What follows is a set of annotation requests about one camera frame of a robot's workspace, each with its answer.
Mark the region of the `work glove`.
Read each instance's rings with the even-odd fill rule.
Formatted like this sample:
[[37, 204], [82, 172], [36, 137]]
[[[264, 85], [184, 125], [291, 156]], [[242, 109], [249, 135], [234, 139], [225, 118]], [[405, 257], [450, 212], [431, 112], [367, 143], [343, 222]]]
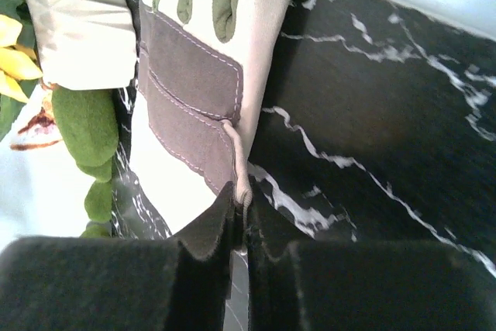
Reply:
[[130, 167], [172, 233], [226, 183], [251, 202], [247, 159], [290, 0], [140, 0]]

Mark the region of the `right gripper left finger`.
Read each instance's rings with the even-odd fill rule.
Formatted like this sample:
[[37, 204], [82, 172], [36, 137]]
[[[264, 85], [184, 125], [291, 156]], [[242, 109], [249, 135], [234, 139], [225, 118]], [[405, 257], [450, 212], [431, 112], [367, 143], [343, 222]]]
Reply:
[[3, 330], [221, 330], [233, 184], [165, 240], [26, 237], [1, 255]]

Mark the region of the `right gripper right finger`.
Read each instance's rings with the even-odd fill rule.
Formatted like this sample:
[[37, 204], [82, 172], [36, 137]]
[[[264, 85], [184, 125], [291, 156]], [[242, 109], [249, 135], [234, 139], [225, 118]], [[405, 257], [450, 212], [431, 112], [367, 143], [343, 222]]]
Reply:
[[251, 330], [493, 330], [494, 279], [433, 241], [305, 235], [257, 192], [247, 212]]

